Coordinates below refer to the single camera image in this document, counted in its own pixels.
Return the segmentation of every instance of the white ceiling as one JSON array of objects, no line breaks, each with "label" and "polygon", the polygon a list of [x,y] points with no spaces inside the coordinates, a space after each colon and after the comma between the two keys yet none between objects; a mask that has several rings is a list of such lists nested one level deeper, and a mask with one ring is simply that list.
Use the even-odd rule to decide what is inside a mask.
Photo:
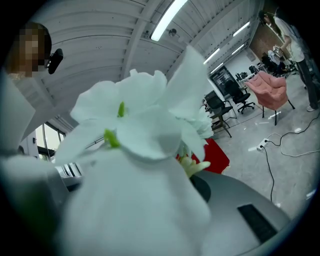
[{"label": "white ceiling", "polygon": [[[250,44],[264,4],[264,0],[188,0],[168,26],[177,35],[165,32],[158,42],[152,41],[150,34],[172,1],[51,0],[44,5],[32,20],[48,28],[52,52],[61,48],[64,59],[54,74],[42,72],[16,84],[36,109],[26,132],[64,115],[78,95],[98,81],[118,82],[131,69],[150,74],[160,70],[169,79],[188,44],[205,58],[220,48],[206,64],[209,74],[237,47]],[[250,25],[233,37],[248,21]]]}]

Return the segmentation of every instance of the concrete floor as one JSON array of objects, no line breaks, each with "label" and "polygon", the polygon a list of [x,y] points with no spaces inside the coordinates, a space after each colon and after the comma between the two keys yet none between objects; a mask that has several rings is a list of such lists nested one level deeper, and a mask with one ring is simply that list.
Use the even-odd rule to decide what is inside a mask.
[{"label": "concrete floor", "polygon": [[[235,109],[237,119],[229,118],[229,132],[216,130],[212,137],[230,159],[230,165],[223,171],[223,175],[236,178],[257,192],[270,199],[272,178],[269,173],[266,152],[257,151],[255,147],[268,135],[277,133],[284,135],[287,132],[304,130],[309,122],[317,117],[319,110],[307,112],[309,104],[308,93],[298,75],[290,75],[286,79],[287,94],[293,110],[287,102],[277,112],[277,125],[275,126],[275,112],[256,105],[254,109],[248,108],[243,114],[237,112],[237,106],[230,99]],[[252,91],[249,102],[257,102]],[[290,155],[298,155],[308,151],[320,149],[320,117],[314,120],[306,132],[302,134],[289,134],[282,140],[282,151]],[[279,144],[280,137],[272,135],[270,138]],[[314,190],[318,183],[318,163],[320,153],[311,153],[300,157],[291,157],[281,154],[281,147],[270,142],[265,146],[271,172],[274,177],[272,192],[273,203],[280,207],[292,219],[301,213],[308,202],[306,195]]]}]

